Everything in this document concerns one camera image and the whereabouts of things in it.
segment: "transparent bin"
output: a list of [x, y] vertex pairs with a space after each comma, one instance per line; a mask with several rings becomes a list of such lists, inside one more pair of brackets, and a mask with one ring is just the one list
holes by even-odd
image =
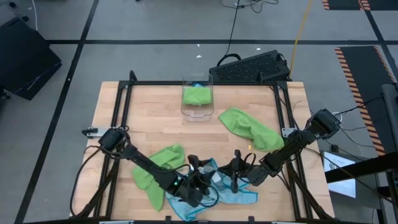
[[213, 112], [213, 77], [209, 74], [184, 75], [181, 113], [185, 120], [209, 121]]

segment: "green cloth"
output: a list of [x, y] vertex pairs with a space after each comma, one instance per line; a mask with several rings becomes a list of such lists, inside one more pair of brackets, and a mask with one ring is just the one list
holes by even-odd
[[[184, 150], [181, 145], [175, 144], [151, 155], [149, 159], [154, 161], [158, 166], [173, 169], [184, 164]], [[164, 190], [159, 187], [154, 177], [141, 167], [134, 168], [132, 176], [136, 181], [137, 187], [146, 191], [153, 208], [160, 211], [164, 201]]]
[[182, 103], [185, 105], [206, 105], [211, 103], [211, 90], [208, 87], [186, 87]]
[[218, 118], [232, 133], [253, 139], [254, 146], [260, 151], [273, 151], [284, 146], [278, 133], [237, 108], [230, 108]]

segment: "white paper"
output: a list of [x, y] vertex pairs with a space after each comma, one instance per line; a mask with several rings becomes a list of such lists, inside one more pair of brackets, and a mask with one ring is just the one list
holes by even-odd
[[[340, 156], [336, 156], [329, 152], [324, 152], [323, 156], [330, 159], [332, 162], [334, 162], [339, 167], [344, 167], [344, 166], [348, 166], [348, 165], [355, 163], [354, 161], [342, 158]], [[337, 166], [335, 166], [334, 164], [329, 162], [327, 159], [323, 159], [323, 169], [326, 172], [326, 171], [338, 169], [338, 168], [337, 168]], [[332, 192], [336, 192], [336, 193], [346, 195], [349, 197], [353, 197], [353, 198], [356, 197], [356, 187], [355, 187], [354, 179], [330, 183], [330, 184], [328, 184], [328, 186], [329, 186], [329, 190]]]

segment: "floor mat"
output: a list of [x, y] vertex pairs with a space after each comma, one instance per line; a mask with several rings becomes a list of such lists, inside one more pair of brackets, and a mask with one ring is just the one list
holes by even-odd
[[[380, 96], [381, 86], [395, 80], [377, 47], [337, 47], [335, 52], [358, 106]], [[374, 100], [359, 111], [377, 154], [395, 151], [383, 100]]]
[[327, 10], [398, 10], [397, 0], [322, 0], [322, 4]]

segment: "wooden table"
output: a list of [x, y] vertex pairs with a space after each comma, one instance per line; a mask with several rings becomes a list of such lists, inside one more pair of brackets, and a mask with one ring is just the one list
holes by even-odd
[[[294, 108], [294, 118], [300, 128], [304, 128], [307, 119], [310, 117], [310, 111], [303, 83], [290, 82], [288, 86], [290, 101]], [[117, 87], [117, 82], [102, 83], [93, 126], [109, 127]], [[237, 107], [257, 118], [267, 127], [280, 132], [274, 93], [267, 86], [215, 85], [215, 111], [209, 122], [187, 122], [184, 120], [180, 112], [181, 93], [181, 86], [133, 86], [127, 125], [130, 127], [129, 134], [132, 137], [132, 143], [146, 156], [175, 143], [183, 146], [185, 156], [194, 154], [199, 159], [213, 157], [219, 166], [230, 162], [234, 157], [235, 149], [240, 149], [242, 155], [246, 155], [249, 153], [248, 145], [251, 142], [230, 133], [218, 119], [218, 115], [230, 107]], [[118, 122], [120, 122], [122, 116], [123, 101]], [[90, 139], [88, 145], [96, 144], [97, 141], [98, 139]], [[318, 150], [316, 143], [313, 143], [309, 148]], [[87, 150], [84, 160], [94, 151], [95, 149]], [[256, 151], [256, 154], [257, 158], [264, 155], [263, 152], [259, 151]], [[98, 153], [83, 169], [73, 203], [75, 212], [82, 210], [98, 188], [103, 157], [102, 153]], [[334, 216], [320, 156], [304, 150], [302, 160], [308, 189], [325, 211]], [[120, 163], [112, 219], [164, 220], [165, 216], [171, 215], [173, 220], [179, 220], [167, 201], [164, 202], [163, 209], [160, 212], [156, 212], [152, 208], [146, 193], [138, 189], [134, 183], [131, 171], [135, 166], [134, 163], [126, 160]], [[254, 216], [257, 221], [295, 220], [290, 193], [279, 178], [269, 177], [262, 185], [258, 187], [250, 186], [249, 189], [259, 193], [257, 203], [251, 205], [219, 203], [199, 214], [198, 219], [213, 221], [247, 220], [248, 216]], [[302, 194], [298, 188], [297, 191], [300, 211], [302, 216], [305, 217]], [[108, 193], [105, 193], [101, 207], [102, 215], [107, 199]]]

